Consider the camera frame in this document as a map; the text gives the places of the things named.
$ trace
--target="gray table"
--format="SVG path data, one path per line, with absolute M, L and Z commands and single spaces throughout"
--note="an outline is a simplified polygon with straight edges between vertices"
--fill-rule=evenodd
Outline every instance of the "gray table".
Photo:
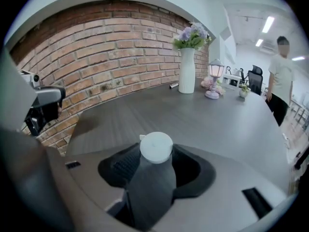
M 84 111 L 67 155 L 101 151 L 161 131 L 177 144 L 241 161 L 288 192 L 289 166 L 281 131 L 261 96 L 246 100 L 239 89 L 219 100 L 204 97 L 197 79 L 193 94 L 168 84 L 138 91 Z

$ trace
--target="ceiling light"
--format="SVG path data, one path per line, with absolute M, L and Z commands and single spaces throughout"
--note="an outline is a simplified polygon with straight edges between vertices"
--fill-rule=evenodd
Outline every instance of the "ceiling light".
M 293 58 L 292 60 L 293 61 L 298 61 L 298 60 L 303 60 L 305 59 L 303 56 L 300 56 L 300 57 L 296 57 L 296 58 Z
M 259 40 L 257 41 L 257 43 L 256 43 L 255 46 L 260 46 L 260 44 L 261 44 L 262 42 L 263 42 L 263 40 L 259 39 Z
M 270 29 L 271 24 L 274 22 L 274 20 L 275 20 L 275 18 L 273 18 L 271 16 L 269 16 L 267 18 L 265 26 L 264 26 L 263 31 L 262 31 L 263 33 L 267 33 L 268 32 L 268 30 Z

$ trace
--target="pink lantern lamp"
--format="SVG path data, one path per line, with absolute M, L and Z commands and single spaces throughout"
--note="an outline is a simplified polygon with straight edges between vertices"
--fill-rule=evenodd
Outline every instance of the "pink lantern lamp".
M 205 96 L 207 98 L 217 100 L 219 99 L 219 94 L 216 92 L 217 79 L 221 77 L 224 70 L 224 65 L 219 59 L 215 59 L 209 64 L 209 73 L 213 77 L 213 84 L 210 91 L 206 91 Z

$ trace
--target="lantern base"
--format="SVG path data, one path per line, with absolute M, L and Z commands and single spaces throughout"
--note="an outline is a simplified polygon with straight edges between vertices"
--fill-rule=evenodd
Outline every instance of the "lantern base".
M 205 96 L 213 100 L 219 99 L 219 94 L 215 91 L 206 91 Z

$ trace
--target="plant pot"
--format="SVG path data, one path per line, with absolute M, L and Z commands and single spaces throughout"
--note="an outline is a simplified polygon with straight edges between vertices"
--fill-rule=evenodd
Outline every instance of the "plant pot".
M 182 48 L 182 62 L 179 72 L 179 92 L 183 94 L 192 94 L 195 86 L 195 64 L 194 64 L 194 48 Z
M 248 92 L 242 91 L 242 89 L 239 91 L 239 96 L 242 98 L 246 98 L 248 96 Z

